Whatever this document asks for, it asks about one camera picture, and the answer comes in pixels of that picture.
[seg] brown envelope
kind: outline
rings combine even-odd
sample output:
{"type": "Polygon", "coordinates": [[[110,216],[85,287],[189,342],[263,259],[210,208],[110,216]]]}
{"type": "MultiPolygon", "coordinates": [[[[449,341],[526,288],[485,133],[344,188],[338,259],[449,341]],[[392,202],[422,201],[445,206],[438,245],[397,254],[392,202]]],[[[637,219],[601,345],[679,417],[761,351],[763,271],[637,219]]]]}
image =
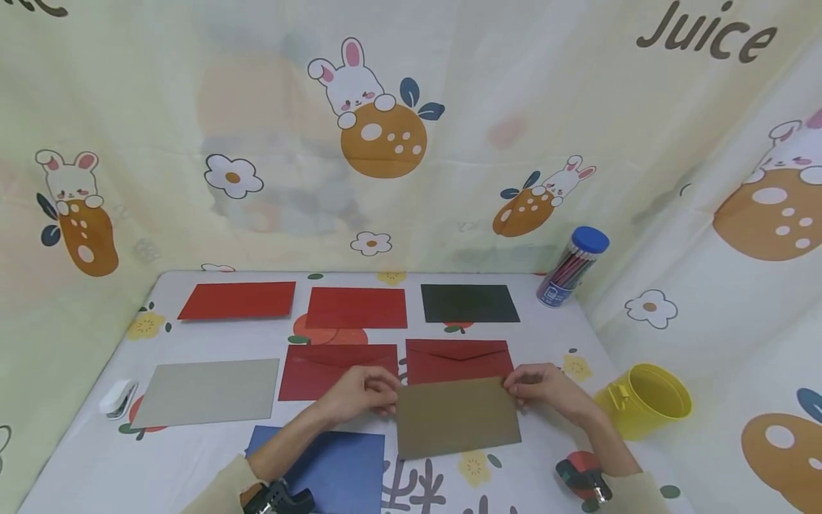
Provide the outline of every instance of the brown envelope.
{"type": "Polygon", "coordinates": [[[397,398],[400,459],[521,442],[516,400],[502,378],[402,387],[397,398]]]}

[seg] blue envelope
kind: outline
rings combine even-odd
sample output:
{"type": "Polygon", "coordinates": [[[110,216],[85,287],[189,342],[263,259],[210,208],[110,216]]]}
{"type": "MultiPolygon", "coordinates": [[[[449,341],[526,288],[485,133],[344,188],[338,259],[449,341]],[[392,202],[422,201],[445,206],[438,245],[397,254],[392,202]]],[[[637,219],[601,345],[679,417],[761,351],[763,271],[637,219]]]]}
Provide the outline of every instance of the blue envelope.
{"type": "MultiPolygon", "coordinates": [[[[280,430],[254,427],[246,456],[280,430]]],[[[285,474],[289,490],[310,489],[320,514],[380,514],[385,445],[372,433],[322,433],[285,474]]]]}

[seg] yellow pail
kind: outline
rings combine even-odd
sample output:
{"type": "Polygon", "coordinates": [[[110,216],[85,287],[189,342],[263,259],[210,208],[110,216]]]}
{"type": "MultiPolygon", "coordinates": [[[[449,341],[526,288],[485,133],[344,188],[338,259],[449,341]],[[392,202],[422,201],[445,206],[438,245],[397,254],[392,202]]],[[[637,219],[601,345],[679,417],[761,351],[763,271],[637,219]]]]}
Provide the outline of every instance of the yellow pail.
{"type": "Polygon", "coordinates": [[[678,378],[653,364],[637,364],[593,396],[622,437],[644,438],[690,414],[690,393],[678,378]]]}

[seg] beige sleeve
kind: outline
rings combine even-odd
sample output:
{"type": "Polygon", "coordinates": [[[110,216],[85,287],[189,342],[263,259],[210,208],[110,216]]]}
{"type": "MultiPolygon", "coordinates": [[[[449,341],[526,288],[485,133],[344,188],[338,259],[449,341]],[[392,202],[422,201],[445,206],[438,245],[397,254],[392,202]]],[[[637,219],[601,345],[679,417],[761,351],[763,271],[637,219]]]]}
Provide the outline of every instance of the beige sleeve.
{"type": "Polygon", "coordinates": [[[602,514],[671,514],[650,473],[620,478],[603,475],[603,478],[613,498],[602,505],[602,514]]]}
{"type": "Polygon", "coordinates": [[[252,473],[248,461],[238,455],[181,514],[242,514],[240,494],[260,482],[252,473]]]}

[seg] dark red envelope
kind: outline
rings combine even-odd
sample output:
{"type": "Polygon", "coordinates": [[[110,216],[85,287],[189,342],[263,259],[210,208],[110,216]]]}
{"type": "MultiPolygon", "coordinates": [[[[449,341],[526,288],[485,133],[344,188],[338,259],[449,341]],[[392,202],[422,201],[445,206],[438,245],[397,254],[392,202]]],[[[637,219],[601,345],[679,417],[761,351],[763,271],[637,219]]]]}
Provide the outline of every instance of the dark red envelope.
{"type": "Polygon", "coordinates": [[[197,284],[177,319],[288,316],[295,285],[295,282],[197,284]]]}
{"type": "Polygon", "coordinates": [[[405,289],[315,287],[306,328],[408,328],[405,289]]]}
{"type": "Polygon", "coordinates": [[[399,376],[396,345],[289,346],[279,401],[319,400],[352,366],[382,366],[399,376]]]}
{"type": "Polygon", "coordinates": [[[409,385],[507,377],[514,371],[503,340],[408,339],[409,385]]]}

